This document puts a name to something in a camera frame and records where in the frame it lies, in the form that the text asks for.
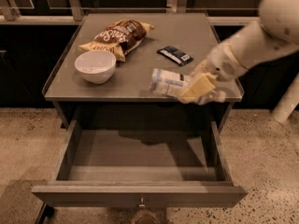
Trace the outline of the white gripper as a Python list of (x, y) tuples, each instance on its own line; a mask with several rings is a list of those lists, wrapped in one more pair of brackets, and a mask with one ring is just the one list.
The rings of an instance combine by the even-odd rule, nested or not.
[(246, 51), (231, 41), (221, 42), (190, 72), (192, 82), (182, 90), (178, 99), (183, 104), (196, 102), (216, 88), (216, 77), (218, 81), (229, 81), (245, 75), (248, 70)]

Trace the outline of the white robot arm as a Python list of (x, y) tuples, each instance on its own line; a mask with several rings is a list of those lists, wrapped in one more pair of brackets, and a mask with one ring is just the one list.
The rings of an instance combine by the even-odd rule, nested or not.
[(299, 0), (262, 0), (259, 19), (214, 47), (191, 72), (191, 83), (178, 95), (183, 104), (197, 103), (218, 82), (245, 75), (260, 63), (299, 49)]

